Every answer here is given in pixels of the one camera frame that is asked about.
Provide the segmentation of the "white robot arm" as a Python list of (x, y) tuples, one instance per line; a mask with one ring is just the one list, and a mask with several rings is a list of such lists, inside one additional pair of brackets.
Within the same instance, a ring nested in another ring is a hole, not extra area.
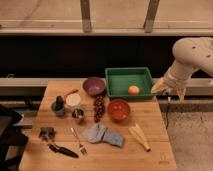
[(152, 86), (151, 92), (175, 90), (179, 100), (183, 102), (186, 85), (195, 72), (202, 70), (213, 77), (213, 38), (181, 38), (173, 45), (172, 54), (172, 65)]

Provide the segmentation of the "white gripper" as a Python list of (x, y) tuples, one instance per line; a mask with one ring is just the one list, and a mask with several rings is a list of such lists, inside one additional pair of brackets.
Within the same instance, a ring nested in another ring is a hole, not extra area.
[(166, 90), (168, 87), (177, 91), (179, 101), (183, 102), (186, 94), (186, 81), (175, 78), (169, 71), (164, 74), (151, 88), (151, 93), (158, 93)]

